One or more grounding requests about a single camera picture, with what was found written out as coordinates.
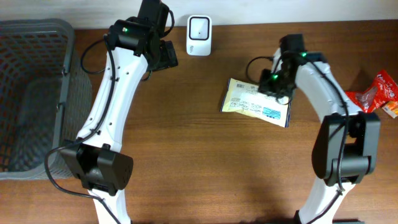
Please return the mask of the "cream snack bag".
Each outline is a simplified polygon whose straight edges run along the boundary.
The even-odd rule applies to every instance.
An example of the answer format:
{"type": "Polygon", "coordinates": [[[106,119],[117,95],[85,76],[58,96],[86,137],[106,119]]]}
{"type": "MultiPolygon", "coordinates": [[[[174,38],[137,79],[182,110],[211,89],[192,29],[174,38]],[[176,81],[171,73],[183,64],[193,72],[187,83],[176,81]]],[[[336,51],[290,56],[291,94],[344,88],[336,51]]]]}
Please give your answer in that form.
{"type": "Polygon", "coordinates": [[[221,112],[236,112],[287,128],[290,119],[290,98],[275,98],[258,92],[258,86],[233,78],[228,80],[221,112]]]}

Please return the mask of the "red jerky bag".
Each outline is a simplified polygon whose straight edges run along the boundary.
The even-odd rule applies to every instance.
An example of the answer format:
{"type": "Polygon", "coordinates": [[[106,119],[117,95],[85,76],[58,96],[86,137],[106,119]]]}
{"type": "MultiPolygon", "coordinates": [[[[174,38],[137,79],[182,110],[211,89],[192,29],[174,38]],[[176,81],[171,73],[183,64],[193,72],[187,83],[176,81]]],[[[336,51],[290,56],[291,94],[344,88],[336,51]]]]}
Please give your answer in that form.
{"type": "Polygon", "coordinates": [[[381,70],[364,92],[345,91],[345,93],[363,112],[372,113],[390,101],[397,102],[397,83],[385,70],[381,70]]]}

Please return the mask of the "orange tissue pack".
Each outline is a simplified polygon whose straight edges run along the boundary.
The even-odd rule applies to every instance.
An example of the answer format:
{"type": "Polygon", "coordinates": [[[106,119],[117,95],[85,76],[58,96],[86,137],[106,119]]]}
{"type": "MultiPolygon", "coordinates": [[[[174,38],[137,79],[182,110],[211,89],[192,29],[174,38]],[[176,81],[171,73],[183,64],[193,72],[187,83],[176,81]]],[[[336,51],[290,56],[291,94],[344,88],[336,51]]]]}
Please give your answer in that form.
{"type": "Polygon", "coordinates": [[[382,110],[395,119],[398,115],[398,102],[389,101],[382,107],[382,110]]]}

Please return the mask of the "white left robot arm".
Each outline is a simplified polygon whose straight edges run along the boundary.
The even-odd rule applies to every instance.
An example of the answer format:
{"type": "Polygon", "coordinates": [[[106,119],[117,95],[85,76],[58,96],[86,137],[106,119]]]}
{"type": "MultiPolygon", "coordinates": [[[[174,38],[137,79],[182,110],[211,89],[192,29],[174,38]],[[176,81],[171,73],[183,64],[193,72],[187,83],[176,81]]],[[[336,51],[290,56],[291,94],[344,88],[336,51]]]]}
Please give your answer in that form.
{"type": "Polygon", "coordinates": [[[106,66],[95,102],[75,142],[60,150],[84,194],[95,202],[100,223],[131,223],[125,188],[132,157],[121,154],[124,126],[138,84],[152,72],[178,65],[165,27],[172,11],[162,1],[143,0],[139,13],[118,20],[104,35],[106,66]]]}

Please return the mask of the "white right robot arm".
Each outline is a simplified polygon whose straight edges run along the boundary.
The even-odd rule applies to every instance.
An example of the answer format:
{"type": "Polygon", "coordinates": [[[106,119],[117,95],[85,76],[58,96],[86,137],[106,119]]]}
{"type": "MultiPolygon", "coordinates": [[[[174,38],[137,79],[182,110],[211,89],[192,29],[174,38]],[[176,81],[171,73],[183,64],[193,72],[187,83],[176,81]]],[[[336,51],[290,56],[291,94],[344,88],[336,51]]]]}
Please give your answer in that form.
{"type": "Polygon", "coordinates": [[[324,55],[305,49],[303,35],[282,37],[270,60],[272,68],[262,71],[259,92],[289,104],[299,89],[321,122],[312,149],[315,181],[293,222],[333,223],[347,194],[375,170],[381,120],[348,98],[324,55]]]}

